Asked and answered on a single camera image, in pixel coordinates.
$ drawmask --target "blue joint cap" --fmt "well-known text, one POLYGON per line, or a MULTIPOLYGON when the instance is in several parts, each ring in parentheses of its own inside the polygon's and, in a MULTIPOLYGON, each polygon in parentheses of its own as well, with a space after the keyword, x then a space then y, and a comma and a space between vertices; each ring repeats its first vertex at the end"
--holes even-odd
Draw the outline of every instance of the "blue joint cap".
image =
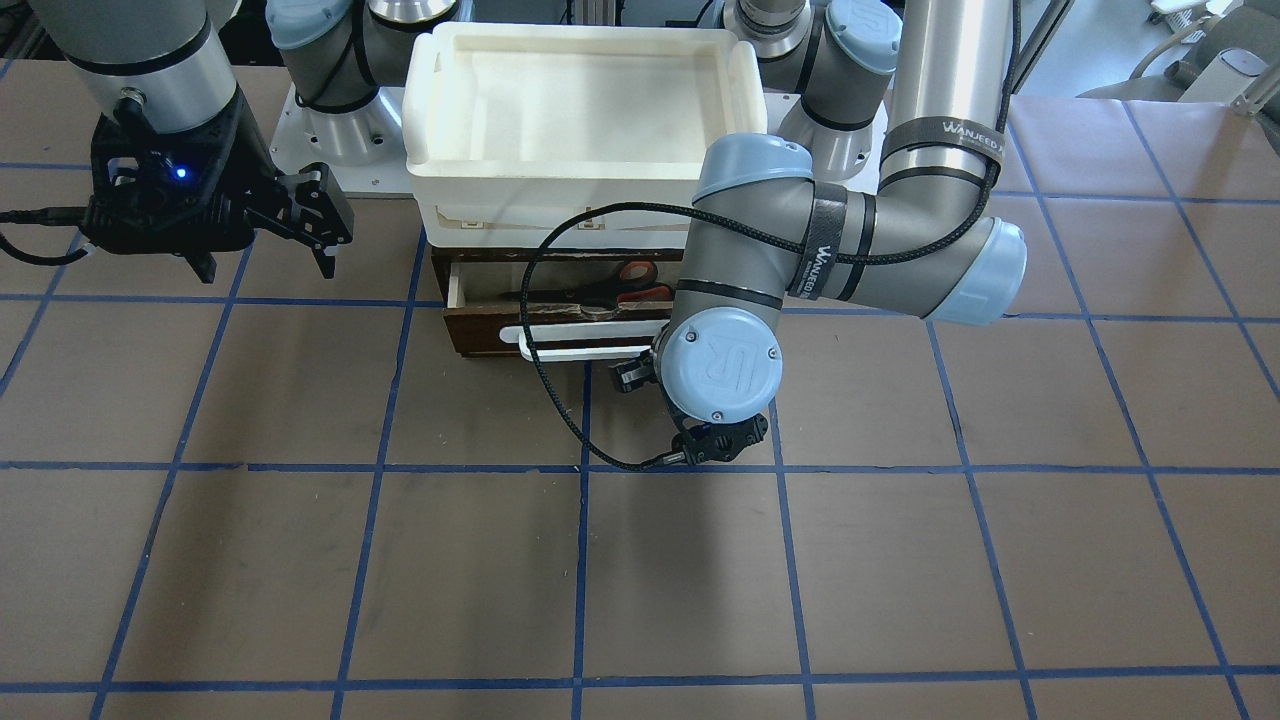
POLYGON ((712 307, 685 320, 662 350, 662 387, 704 423, 755 416, 782 384, 782 350, 764 320, 741 307, 712 307))
POLYGON ((964 277, 925 320, 986 325, 998 320, 1023 284, 1027 241, 1012 223, 992 218, 995 225, 964 277))
POLYGON ((773 178, 813 179, 813 156, 772 135, 736 132, 707 149, 694 202, 708 195, 773 178))
POLYGON ((333 29, 352 0, 269 0, 266 24, 279 50, 297 50, 333 29))
POLYGON ((831 0, 827 29, 855 63, 873 73, 897 69, 902 19, 879 0, 831 0))

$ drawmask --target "grid line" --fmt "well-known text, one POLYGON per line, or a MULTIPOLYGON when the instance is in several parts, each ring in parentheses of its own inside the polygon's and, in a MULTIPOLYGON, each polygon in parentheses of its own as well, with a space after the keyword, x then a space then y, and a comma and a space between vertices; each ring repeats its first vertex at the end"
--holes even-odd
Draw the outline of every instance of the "grid line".
MULTIPOLYGON (((67 252, 76 250, 76 245, 79 243, 81 234, 77 232, 72 236, 70 245, 67 246, 67 252)), ((36 337, 36 331, 40 328, 40 320, 44 319, 45 311, 49 310, 49 304, 52 301, 54 293, 58 291, 58 283, 63 281, 63 274, 67 273, 67 265, 59 266, 54 270, 54 275, 49 279, 49 286, 45 287, 45 293, 36 296, 40 300, 40 305, 36 307, 36 313, 31 316, 31 322, 27 323, 27 332, 23 333, 22 340, 18 342, 18 347, 14 348, 13 356, 9 359, 9 364, 5 366, 4 375, 0 375, 0 397, 9 389, 9 383, 13 382, 13 377, 18 373, 18 366, 22 365, 22 359, 27 355, 27 348, 31 347, 31 341, 36 337)))
MULTIPOLYGON (((1129 111, 1129 106, 1126 104, 1124 104, 1124 109, 1125 113, 1129 114, 1130 123, 1133 123, 1134 128, 1137 128, 1137 122, 1133 119, 1133 114, 1129 111)), ((1018 147, 1019 154, 1021 154, 1023 151, 1021 143, 1018 140, 1018 133, 1014 132, 1012 128, 1010 128, 1010 140, 1018 147)), ((1142 140, 1143 143, 1146 145, 1146 138, 1142 140)), ((1151 154, 1149 146, 1147 150, 1148 154, 1151 154)), ((1153 154, 1151 154, 1151 158, 1152 161, 1155 161, 1153 154)), ((1030 165, 1028 165, 1025 156, 1023 158, 1023 167, 1027 170, 1027 177, 1030 181, 1032 188, 1036 190, 1038 193, 1039 184, 1036 182, 1036 177, 1032 173, 1030 165)), ((1171 191, 1172 190, 1171 186, 1167 186, 1167 178, 1165 178, 1165 181, 1166 181, 1166 187, 1169 187, 1171 191)), ((1057 249, 1059 256, 1062 260, 1062 268, 1066 272, 1066 278, 1071 283, 1071 290, 1075 292, 1075 299, 1080 305, 1080 311, 1088 315, 1089 309, 1088 309, 1088 302, 1084 299, 1084 291, 1080 288, 1079 279, 1075 277, 1075 270, 1071 268, 1071 263, 1066 256, 1066 247, 1062 245, 1062 238, 1057 232, 1057 225, 1053 223, 1053 218, 1048 213, 1048 205, 1044 202, 1043 197, 1038 197, 1037 201, 1039 204, 1041 213, 1044 215, 1044 223, 1048 227, 1050 237, 1053 240, 1053 245, 1057 249)), ((1203 256, 1203 254, 1202 258, 1206 261, 1208 260, 1207 256, 1203 256)), ((1225 288, 1222 288, 1222 291, 1224 291, 1224 299, 1226 299, 1225 288)), ((1230 305, 1230 299, 1226 299, 1226 301, 1234 314, 1235 310, 1234 305, 1230 305)), ((1115 396, 1116 404, 1120 407, 1120 414, 1124 418, 1125 428, 1129 432, 1129 438, 1133 442, 1134 450, 1138 452, 1138 460, 1142 464, 1143 469, 1146 470, 1144 474, 1147 478, 1147 484, 1149 486, 1152 497, 1156 501, 1156 507, 1160 512, 1160 518, 1164 521, 1165 530, 1169 534, 1170 542, 1172 543, 1174 553, 1178 557, 1179 565, 1181 566, 1183 575, 1187 580, 1187 587, 1188 589, 1190 589, 1192 598, 1196 602, 1196 609, 1199 612, 1201 621, 1203 623, 1204 630, 1208 634, 1210 643, 1213 646, 1213 655, 1217 657, 1219 666, 1221 667, 1221 674, 1226 678, 1228 688, 1231 691, 1231 698, 1235 701, 1235 707, 1240 714, 1240 719, 1251 720, 1249 710, 1244 705, 1244 697, 1240 694, 1240 687, 1235 682, 1235 675, 1231 671, 1231 667, 1228 662, 1226 652, 1222 648, 1221 638, 1217 635, 1217 630, 1213 625, 1213 619, 1208 611, 1208 605, 1206 605, 1204 602, 1204 596, 1199 591, 1199 583, 1196 580, 1196 574, 1192 571, 1192 566, 1187 560, 1187 553, 1184 552, 1181 541, 1179 539, 1178 529, 1174 527, 1172 515, 1170 515, 1169 507, 1165 505, 1164 493, 1160 489, 1160 482, 1156 479, 1156 473, 1152 470, 1151 461, 1147 456, 1147 451, 1142 445, 1142 438, 1138 434, 1138 425, 1133 420, 1133 414, 1129 411, 1129 404, 1125 401, 1124 392, 1120 388, 1120 380, 1116 378, 1115 369, 1111 365, 1111 359, 1102 345, 1102 337, 1098 334, 1098 329, 1092 319, 1087 319, 1085 325, 1089 329, 1089 337, 1093 340, 1093 346, 1098 354, 1098 360, 1102 364, 1102 370, 1106 373, 1107 383, 1111 386, 1111 392, 1115 396)))
MULTIPOLYGON (((0 302, 33 302, 45 299, 45 293, 13 292, 0 293, 0 302)), ((224 297, 198 295, 73 295, 54 293, 50 302, 133 302, 156 305, 219 305, 224 297)), ((271 305, 271 306, 323 306, 323 307, 407 307, 419 310, 444 310, 440 300, 385 299, 342 299, 342 297, 236 297, 233 305, 271 305)), ((849 316, 888 316, 905 318, 901 313, 878 310, 874 307, 783 307, 785 315, 849 315, 849 316)), ((1280 316, 1268 315, 1132 315, 1117 313, 1011 313, 1005 320, 1107 320, 1117 323, 1217 323, 1217 324, 1280 324, 1280 316)))
POLYGON ((787 496, 787 473, 782 456, 782 423, 778 402, 769 401, 769 423, 773 425, 773 473, 778 484, 778 515, 782 519, 782 551, 787 561, 787 585, 791 591, 791 614, 796 629, 796 653, 800 659, 801 692, 806 720, 817 720, 818 705, 813 697, 813 670, 809 665, 809 633, 804 625, 804 603, 800 598, 800 571, 796 566, 795 536, 791 532, 791 501, 787 496))
POLYGON ((573 570, 573 678, 570 720, 582 720, 582 665, 586 657, 586 552, 590 544, 591 488, 591 361, 582 363, 582 447, 579 451, 577 566, 573 570))
POLYGON ((342 641, 342 657, 338 664, 338 679, 333 691, 332 720, 340 720, 346 687, 351 674, 351 657, 356 646, 356 630, 360 626, 360 607, 365 597, 365 579, 369 575, 369 557, 374 548, 374 530, 378 524, 378 502, 381 497, 383 477, 387 470, 387 452, 390 446, 392 425, 396 420, 396 404, 399 398, 401 378, 404 375, 404 357, 408 354, 410 332, 413 327, 413 299, 417 297, 417 283, 422 275, 422 263, 426 259, 426 231, 419 232, 417 254, 413 258, 412 275, 408 282, 408 297, 404 302, 404 319, 401 323, 399 343, 396 347, 396 374, 392 375, 387 391, 387 409, 383 413, 381 437, 378 441, 378 462, 374 480, 369 489, 369 509, 365 514, 365 532, 361 534, 360 561, 356 565, 356 579, 351 592, 351 610, 347 614, 347 630, 342 641))
MULTIPOLYGON (((10 170, 64 170, 64 172, 90 172, 91 165, 79 163, 40 163, 40 161, 4 161, 0 160, 0 169, 10 170)), ((1088 192, 1037 192, 1025 190, 995 190, 993 197, 1047 197, 1051 200, 1115 200, 1124 202, 1169 202, 1169 197, 1146 195, 1116 195, 1116 193, 1088 193, 1088 192)), ((1271 199, 1236 199, 1236 197, 1179 197, 1183 202, 1207 205, 1280 205, 1280 200, 1271 199)))
MULTIPOLYGON (((1280 676, 1280 665, 1233 665, 1235 675, 1280 676)), ((1027 670, 1032 680, 1078 680, 1108 678, 1221 678, 1219 665, 1137 665, 1114 667, 1042 667, 1027 670)), ((1016 670, 938 670, 920 673, 818 673, 801 675, 631 675, 584 678, 584 688, 696 688, 746 685, 867 685, 922 683, 1014 682, 1016 670)), ((573 678, 370 678, 347 680, 344 691, 474 691, 474 689, 570 689, 573 678)), ((97 682, 0 683, 0 694, 91 693, 97 682)), ((207 692, 333 692, 337 680, 127 680, 113 682, 111 693, 207 693, 207 692)))
POLYGON ((4 163, 0 161, 0 170, 72 170, 87 173, 93 168, 74 163, 4 163))
POLYGON ((120 614, 120 623, 115 632, 115 639, 111 642, 111 651, 106 657, 106 666, 102 669, 102 680, 97 688, 97 693, 93 696, 93 706, 90 710, 90 720, 99 720, 102 716, 102 707, 106 705, 106 696, 110 692, 111 682, 115 679, 115 669, 120 661, 120 653, 124 651, 124 639, 129 634, 129 625, 133 621, 133 612, 137 610, 138 596, 142 593, 142 582, 151 565, 151 548, 155 546, 156 534, 160 530, 160 519, 164 515, 165 506, 169 503, 170 495, 173 495, 173 487, 178 479, 178 466, 182 462, 183 454, 187 451, 187 439, 191 437, 191 429, 196 424, 196 414, 200 410, 201 400, 204 400, 205 389, 209 387, 209 377, 212 374, 214 363, 218 359, 218 350, 221 347, 223 337, 227 334, 227 325, 230 322, 232 310, 234 309, 230 299, 236 296, 237 291, 239 291, 239 284, 241 281, 244 279, 244 269, 248 268, 248 259, 251 254, 252 247, 244 250, 244 254, 241 256, 239 265, 236 268, 236 278, 232 281, 230 290, 228 291, 223 305, 221 318, 218 320, 218 329, 214 331, 212 341, 209 345, 209 352, 205 356, 205 365, 201 368, 200 379, 196 383, 196 391, 192 395, 191 405, 187 407, 187 418, 183 420, 182 433, 178 436, 178 443, 173 451, 173 462, 169 473, 165 475, 164 486, 160 488, 160 497, 156 501, 156 509, 151 516, 151 525, 147 528, 147 536, 142 543, 142 556, 138 559, 137 570, 133 574, 133 584, 129 587, 129 594, 124 602, 124 611, 120 614))
POLYGON ((1165 183, 1165 190, 1169 196, 1174 199, 1174 208, 1178 209, 1178 215, 1183 219, 1183 224, 1187 225, 1187 232, 1190 233, 1192 242, 1196 243, 1196 250, 1199 252, 1201 260, 1204 263, 1204 268, 1208 269, 1208 274, 1213 278, 1213 284, 1217 286, 1219 293, 1221 293, 1222 300, 1226 302, 1226 309, 1235 318, 1236 324, 1240 328, 1240 334, 1244 336, 1244 342, 1249 346, 1249 351, 1253 352, 1253 359, 1258 363, 1258 368, 1262 369, 1262 377, 1266 378, 1267 384, 1271 386, 1271 393, 1280 400, 1280 386, 1276 384, 1275 377, 1271 375, 1271 370, 1267 368, 1266 360, 1262 359, 1262 352, 1258 350, 1256 342, 1253 342, 1253 336, 1249 333, 1249 328, 1240 320, 1240 311, 1235 306, 1235 301, 1231 300, 1231 293, 1226 291, 1226 283, 1222 282, 1222 277, 1219 274, 1217 268, 1213 266, 1213 260, 1210 259, 1208 251, 1204 249, 1204 243, 1201 241, 1199 233, 1196 232, 1196 227, 1192 225, 1192 219, 1187 214, 1187 208, 1183 206, 1181 199, 1178 197, 1178 191, 1174 190, 1174 183, 1169 181, 1169 176, 1165 173, 1165 168, 1161 167, 1160 159, 1156 158, 1156 152, 1151 149, 1151 142, 1147 141, 1146 133, 1142 132, 1142 127, 1138 124, 1138 118, 1133 115, 1133 109, 1129 105, 1121 104, 1124 106, 1125 115, 1129 117, 1129 124, 1138 133, 1138 140, 1142 141, 1143 150, 1147 151, 1147 156, 1151 158, 1152 164, 1156 165, 1156 174, 1160 176, 1160 182, 1165 183))
POLYGON ((947 373, 946 359, 942 356, 942 345, 938 342, 937 329, 933 323, 924 323, 929 333, 929 346, 933 348, 933 363, 938 369, 938 379, 942 383, 942 395, 947 401, 947 414, 951 416, 951 430, 955 434, 956 451, 960 454, 960 462, 964 469, 965 483, 969 488, 969 498, 973 502, 974 516, 978 520, 978 532, 982 534, 982 546, 987 555, 987 565, 991 569, 991 579, 996 588, 996 600, 1000 602, 1000 615, 1005 624, 1005 634, 1009 637, 1009 652, 1014 657, 1018 684, 1023 691, 1023 703, 1027 706, 1028 720, 1037 720, 1036 698, 1032 697, 1030 678, 1027 674, 1027 662, 1023 659, 1023 647, 1018 639, 1018 628, 1014 625, 1014 611, 1009 605, 1009 593, 1005 589, 1005 578, 1000 571, 1000 557, 996 553, 996 541, 991 534, 991 525, 987 523, 987 510, 982 505, 982 492, 978 488, 978 479, 969 460, 969 446, 964 439, 964 427, 960 424, 960 410, 956 406, 955 393, 951 391, 951 375, 947 373))
MULTIPOLYGON (((215 470, 233 470, 244 468, 250 473, 375 473, 375 464, 243 464, 243 462, 105 462, 105 461, 76 461, 76 460, 0 460, 0 469, 5 470, 100 470, 100 471, 147 471, 178 469, 183 473, 207 473, 215 470)), ((407 475, 426 474, 576 474, 581 465, 397 465, 387 462, 387 473, 402 473, 407 475)), ((612 465, 589 465, 591 473, 628 473, 612 465)), ((782 465, 783 471, 790 474, 815 474, 837 473, 844 475, 906 475, 906 474, 961 474, 965 465, 782 465)), ((1004 464, 982 465, 974 464, 968 468, 974 473, 1079 473, 1079 474, 1110 474, 1110 475, 1146 475, 1148 471, 1157 475, 1280 475, 1280 468, 1238 468, 1213 465, 1044 465, 1044 464, 1004 464)), ((771 474, 777 470, 777 465, 672 465, 667 468, 653 468, 646 473, 660 474, 771 474)))

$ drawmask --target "white plastic bin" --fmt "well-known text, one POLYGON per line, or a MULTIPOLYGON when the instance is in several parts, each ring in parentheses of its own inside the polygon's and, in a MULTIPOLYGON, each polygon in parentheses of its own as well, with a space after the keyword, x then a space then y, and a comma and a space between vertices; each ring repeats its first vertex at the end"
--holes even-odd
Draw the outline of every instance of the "white plastic bin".
MULTIPOLYGON (((712 142, 767 129, 755 55, 722 29, 447 23, 413 46, 403 113, 439 247, 532 247, 625 200, 689 205, 712 142)), ((687 228, 617 214, 557 247, 684 247, 687 228)))

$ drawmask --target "wooden drawer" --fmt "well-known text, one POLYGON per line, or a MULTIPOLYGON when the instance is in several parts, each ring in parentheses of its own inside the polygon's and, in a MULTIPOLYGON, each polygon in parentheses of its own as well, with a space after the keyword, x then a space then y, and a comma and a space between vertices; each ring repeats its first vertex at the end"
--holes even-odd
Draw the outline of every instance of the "wooden drawer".
MULTIPOLYGON (((527 258, 526 250, 433 252, 433 265, 445 302, 444 324, 460 355, 520 355, 520 302, 503 295, 520 290, 527 258), (508 328, 506 338, 504 328, 508 328)), ((658 281, 675 287, 680 277, 680 251, 609 251, 548 256, 538 266, 534 288, 577 287, 608 277, 621 261, 637 259, 657 263, 658 281)), ((671 318, 671 302, 652 301, 623 302, 612 311, 568 302, 531 304, 529 310, 531 323, 544 328, 535 334, 540 341, 539 348, 561 351, 645 346, 660 327, 659 322, 671 318), (573 340, 543 342, 547 333, 573 340)), ((547 360, 579 357, 579 354, 566 356, 563 352, 545 355, 547 360)))

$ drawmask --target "white drawer handle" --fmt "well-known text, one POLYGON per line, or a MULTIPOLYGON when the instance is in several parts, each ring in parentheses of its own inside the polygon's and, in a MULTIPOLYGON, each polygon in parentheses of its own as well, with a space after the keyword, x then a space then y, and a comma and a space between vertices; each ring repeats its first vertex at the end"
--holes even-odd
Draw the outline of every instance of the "white drawer handle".
MULTIPOLYGON (((566 342, 575 340, 608 340, 648 337, 658 334, 667 320, 611 320, 603 323, 564 323, 558 325, 534 325, 534 340, 538 342, 566 342)), ((525 331, 520 325, 502 328, 498 337, 509 345, 518 345, 525 360, 532 360, 525 331)), ((566 347, 539 350, 538 357, 544 363, 572 363, 581 360, 626 360, 649 350, 649 345, 617 345, 609 347, 566 347)))

